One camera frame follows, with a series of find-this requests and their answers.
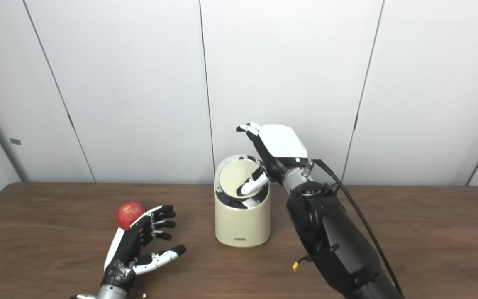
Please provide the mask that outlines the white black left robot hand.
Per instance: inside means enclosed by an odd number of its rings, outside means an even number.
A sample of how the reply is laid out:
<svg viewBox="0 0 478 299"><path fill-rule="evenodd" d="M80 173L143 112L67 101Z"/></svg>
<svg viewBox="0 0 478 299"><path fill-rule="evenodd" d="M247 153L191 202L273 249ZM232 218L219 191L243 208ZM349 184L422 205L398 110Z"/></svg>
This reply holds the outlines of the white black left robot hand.
<svg viewBox="0 0 478 299"><path fill-rule="evenodd" d="M101 286L119 288L128 293L137 276L157 270L178 259L187 249L177 245L156 253L141 254L154 240L171 240L162 228L173 228L174 206L165 205L144 210L139 203L130 202L118 209L118 229L110 244L104 263Z"/></svg>

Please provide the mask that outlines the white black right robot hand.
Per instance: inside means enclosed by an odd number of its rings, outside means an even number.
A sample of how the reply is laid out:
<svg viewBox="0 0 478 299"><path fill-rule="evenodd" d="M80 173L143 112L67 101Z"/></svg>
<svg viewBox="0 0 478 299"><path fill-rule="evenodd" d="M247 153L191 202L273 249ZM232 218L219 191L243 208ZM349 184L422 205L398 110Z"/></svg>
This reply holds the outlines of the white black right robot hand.
<svg viewBox="0 0 478 299"><path fill-rule="evenodd" d="M312 162L292 128L247 123L239 125L236 131L247 135L263 164L237 188L237 195L250 194L268 182L277 182L292 194L294 189L309 180Z"/></svg>

